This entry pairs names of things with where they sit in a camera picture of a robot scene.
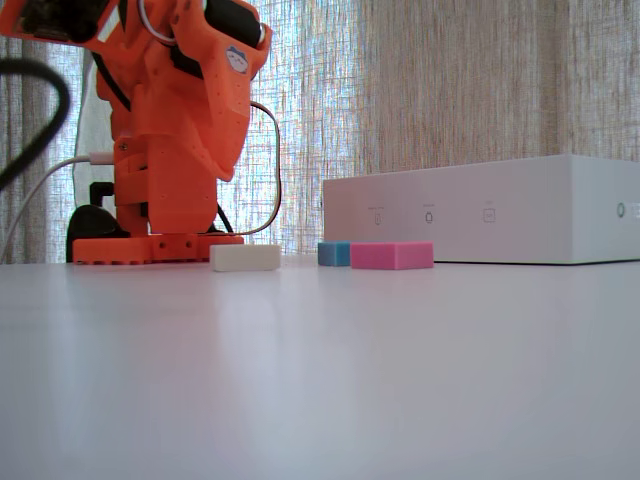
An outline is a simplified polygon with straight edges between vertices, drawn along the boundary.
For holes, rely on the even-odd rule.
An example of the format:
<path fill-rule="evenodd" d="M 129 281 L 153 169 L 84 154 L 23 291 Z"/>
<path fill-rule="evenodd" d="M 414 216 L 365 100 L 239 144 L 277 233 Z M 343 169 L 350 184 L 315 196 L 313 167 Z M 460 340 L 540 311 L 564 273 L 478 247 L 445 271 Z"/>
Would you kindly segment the orange gripper, black servo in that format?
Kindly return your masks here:
<path fill-rule="evenodd" d="M 219 169 L 217 177 L 229 181 L 249 126 L 251 81 L 266 62 L 272 30 L 248 7 L 232 0 L 207 1 L 204 17 L 222 33 L 210 35 L 197 55 L 199 63 L 178 46 L 172 47 L 172 62 L 189 75 L 203 73 L 212 118 L 212 159 Z"/>

